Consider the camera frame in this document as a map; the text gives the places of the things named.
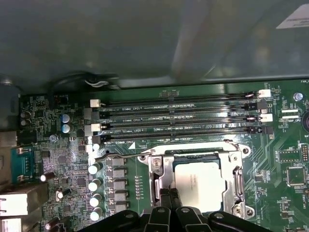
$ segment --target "green circuit board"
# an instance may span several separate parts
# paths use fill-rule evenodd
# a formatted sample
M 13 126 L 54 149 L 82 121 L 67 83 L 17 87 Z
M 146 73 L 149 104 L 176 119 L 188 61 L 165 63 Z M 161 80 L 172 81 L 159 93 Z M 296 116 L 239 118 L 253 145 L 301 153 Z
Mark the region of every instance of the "green circuit board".
M 211 111 L 203 111 L 196 117 L 198 122 L 190 122 L 179 127 L 179 131 L 190 130 L 220 130 L 244 128 L 248 125 L 258 126 L 258 122 L 225 122 L 204 123 L 201 128 L 200 121 L 203 118 L 217 118 L 217 102 L 197 101 L 196 97 L 206 95 L 222 95 L 249 93 L 261 89 L 270 89 L 271 97 L 266 98 L 267 109 L 264 113 L 272 114 L 272 122 L 263 123 L 271 127 L 271 133 L 214 133 L 214 134 L 184 134 L 182 136 L 165 136 L 171 128 L 161 128 L 152 121 L 166 120 L 164 110 L 153 104 L 148 109 L 139 105 L 140 100 L 169 101 L 169 105 L 175 104 L 177 98 L 187 98 L 185 105 L 178 104 L 178 108 L 198 106 L 203 109 L 207 105 Z M 295 93 L 302 93 L 301 100 L 295 100 Z M 98 109 L 90 108 L 89 101 L 99 99 L 102 103 Z M 55 172 L 56 177 L 49 180 L 49 201 L 43 206 L 42 225 L 54 216 L 71 216 L 74 231 L 80 230 L 93 221 L 90 213 L 93 208 L 89 200 L 93 195 L 88 189 L 88 184 L 94 178 L 101 180 L 102 185 L 96 191 L 103 196 L 99 205 L 103 209 L 104 217 L 115 213 L 114 192 L 111 187 L 113 167 L 105 161 L 103 168 L 94 176 L 89 174 L 89 154 L 86 152 L 89 142 L 85 135 L 85 125 L 93 123 L 105 123 L 121 126 L 113 130 L 108 136 L 116 139 L 106 139 L 100 145 L 102 154 L 137 154 L 156 145 L 181 144 L 197 142 L 216 142 L 225 139 L 244 144 L 252 149 L 248 158 L 243 159 L 244 189 L 246 204 L 255 209 L 255 216 L 251 222 L 269 228 L 274 232 L 309 232 L 309 160 L 308 144 L 309 133 L 304 129 L 303 116 L 309 111 L 309 81 L 284 80 L 272 82 L 215 84 L 186 87 L 159 87 L 145 89 L 115 90 L 92 93 L 71 93 L 56 95 L 54 108 L 51 109 L 47 96 L 21 96 L 20 112 L 25 112 L 21 123 L 23 129 L 18 135 L 18 142 L 23 147 L 32 147 L 35 161 L 35 172 L 31 177 L 26 176 L 27 181 L 38 181 L 38 176 L 46 172 Z M 127 101 L 136 101 L 128 107 L 123 107 Z M 121 107 L 114 107 L 116 113 L 124 116 L 114 117 L 113 120 L 100 117 L 100 114 L 108 111 L 109 102 L 122 102 Z M 85 108 L 91 109 L 91 116 L 85 114 Z M 153 115 L 141 119 L 131 119 L 137 111 L 153 111 Z M 257 115 L 260 112 L 253 110 L 248 113 L 243 110 L 233 110 L 233 116 Z M 69 133 L 62 132 L 62 116 L 70 116 L 71 126 Z M 179 113 L 179 116 L 188 116 L 189 111 Z M 155 137 L 144 136 L 153 133 Z M 126 180 L 126 208 L 141 213 L 143 209 L 150 207 L 150 190 L 148 167 L 140 163 L 137 158 L 128 158 L 121 164 L 125 176 L 119 178 Z M 71 194 L 61 201 L 56 201 L 55 192 L 58 189 L 71 188 Z

